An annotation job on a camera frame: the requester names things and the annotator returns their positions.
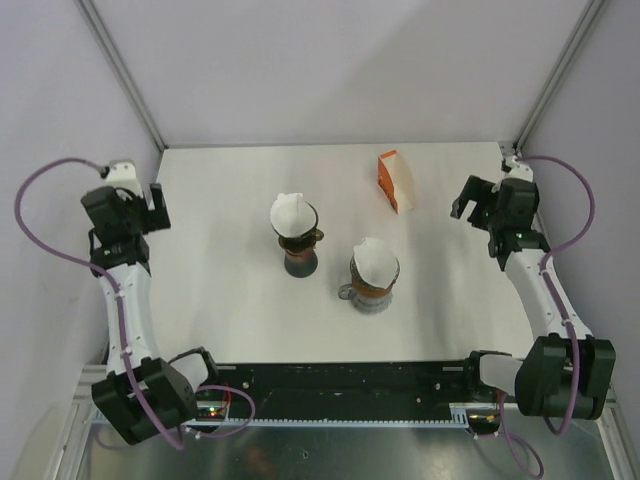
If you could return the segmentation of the clear grey glass carafe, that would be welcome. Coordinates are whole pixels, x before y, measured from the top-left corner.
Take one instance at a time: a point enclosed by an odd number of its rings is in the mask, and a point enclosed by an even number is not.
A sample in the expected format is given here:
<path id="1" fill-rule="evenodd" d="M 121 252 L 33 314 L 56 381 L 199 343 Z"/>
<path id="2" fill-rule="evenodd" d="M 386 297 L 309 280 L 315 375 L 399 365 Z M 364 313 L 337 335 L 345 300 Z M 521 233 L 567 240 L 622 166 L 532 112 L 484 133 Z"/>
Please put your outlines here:
<path id="1" fill-rule="evenodd" d="M 365 315 L 376 315 L 385 311 L 392 303 L 393 292 L 389 291 L 381 297 L 367 297 L 358 293 L 353 284 L 344 284 L 338 289 L 338 297 L 348 301 L 358 312 Z"/>

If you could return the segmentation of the white paper coffee filter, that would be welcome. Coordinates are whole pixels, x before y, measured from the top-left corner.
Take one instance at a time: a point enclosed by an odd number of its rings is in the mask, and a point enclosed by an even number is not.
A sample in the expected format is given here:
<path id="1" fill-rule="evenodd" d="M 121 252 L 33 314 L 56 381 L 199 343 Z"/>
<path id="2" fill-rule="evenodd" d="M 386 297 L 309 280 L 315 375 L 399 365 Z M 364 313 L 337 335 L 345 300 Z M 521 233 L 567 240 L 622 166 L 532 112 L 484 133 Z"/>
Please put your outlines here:
<path id="1" fill-rule="evenodd" d="M 278 235 L 297 238 L 316 226 L 318 216 L 302 193 L 279 193 L 271 206 L 269 219 Z"/>

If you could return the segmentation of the olive green dripper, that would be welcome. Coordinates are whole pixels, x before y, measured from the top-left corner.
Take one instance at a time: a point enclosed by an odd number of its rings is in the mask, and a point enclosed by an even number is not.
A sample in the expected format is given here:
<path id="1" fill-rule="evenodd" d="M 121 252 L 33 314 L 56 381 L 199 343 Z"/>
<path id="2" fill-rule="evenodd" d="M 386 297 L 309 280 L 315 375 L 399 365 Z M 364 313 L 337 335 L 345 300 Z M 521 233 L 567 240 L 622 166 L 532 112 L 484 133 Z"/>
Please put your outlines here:
<path id="1" fill-rule="evenodd" d="M 299 253 L 307 249 L 314 248 L 316 243 L 322 241 L 324 232 L 315 227 L 297 237 L 284 237 L 278 235 L 278 244 L 285 251 Z"/>

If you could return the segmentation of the red-rimmed dark carafe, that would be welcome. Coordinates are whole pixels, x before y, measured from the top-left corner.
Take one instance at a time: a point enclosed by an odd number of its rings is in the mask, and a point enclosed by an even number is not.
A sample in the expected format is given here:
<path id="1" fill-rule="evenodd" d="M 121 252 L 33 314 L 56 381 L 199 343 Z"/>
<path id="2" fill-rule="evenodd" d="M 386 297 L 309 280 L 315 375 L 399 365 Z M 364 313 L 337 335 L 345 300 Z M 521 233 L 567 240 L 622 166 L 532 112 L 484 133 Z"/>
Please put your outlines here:
<path id="1" fill-rule="evenodd" d="M 285 251 L 284 267 L 287 273 L 295 278 L 306 278 L 312 275 L 318 266 L 318 257 L 313 248 L 300 252 Z"/>

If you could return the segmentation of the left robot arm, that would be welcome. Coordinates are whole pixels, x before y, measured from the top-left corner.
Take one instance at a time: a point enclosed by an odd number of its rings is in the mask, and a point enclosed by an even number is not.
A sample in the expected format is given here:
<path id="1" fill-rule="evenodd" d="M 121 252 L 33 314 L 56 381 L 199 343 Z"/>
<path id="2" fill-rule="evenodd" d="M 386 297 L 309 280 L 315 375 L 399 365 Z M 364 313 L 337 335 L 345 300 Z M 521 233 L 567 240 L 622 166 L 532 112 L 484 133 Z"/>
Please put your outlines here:
<path id="1" fill-rule="evenodd" d="M 151 312 L 150 249 L 147 234 L 170 228 L 162 188 L 108 182 L 86 193 L 81 204 L 89 232 L 92 274 L 107 307 L 109 352 L 105 379 L 91 387 L 98 410 L 122 439 L 135 445 L 193 419 L 196 397 L 207 400 L 221 387 L 211 354 L 196 347 L 165 360 Z"/>

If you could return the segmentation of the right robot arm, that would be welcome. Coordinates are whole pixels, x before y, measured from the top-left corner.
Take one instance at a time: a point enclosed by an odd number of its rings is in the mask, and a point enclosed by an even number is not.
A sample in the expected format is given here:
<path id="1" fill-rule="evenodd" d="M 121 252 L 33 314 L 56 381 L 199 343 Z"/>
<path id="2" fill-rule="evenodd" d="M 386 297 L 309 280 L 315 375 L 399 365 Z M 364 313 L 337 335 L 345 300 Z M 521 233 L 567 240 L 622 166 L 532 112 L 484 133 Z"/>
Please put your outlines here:
<path id="1" fill-rule="evenodd" d="M 604 409 L 616 352 L 581 321 L 555 273 L 550 247 L 533 227 L 540 195 L 521 178 L 500 183 L 470 176 L 453 201 L 460 218 L 475 204 L 468 221 L 489 235 L 488 251 L 514 286 L 534 343 L 524 359 L 507 354 L 472 353 L 478 366 L 463 373 L 461 388 L 473 401 L 496 389 L 515 398 L 525 416 L 596 420 Z"/>

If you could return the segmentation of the clear grey ribbed dripper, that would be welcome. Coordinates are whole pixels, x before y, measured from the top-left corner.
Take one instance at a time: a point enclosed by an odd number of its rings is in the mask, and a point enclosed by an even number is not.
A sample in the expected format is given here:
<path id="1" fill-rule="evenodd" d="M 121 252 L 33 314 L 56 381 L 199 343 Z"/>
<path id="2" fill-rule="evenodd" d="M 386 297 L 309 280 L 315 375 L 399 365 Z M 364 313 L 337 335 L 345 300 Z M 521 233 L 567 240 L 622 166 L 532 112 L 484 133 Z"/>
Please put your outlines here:
<path id="1" fill-rule="evenodd" d="M 358 261 L 355 257 L 351 261 L 354 269 L 354 278 L 373 289 L 387 289 L 399 275 L 399 263 L 397 260 L 366 260 Z"/>

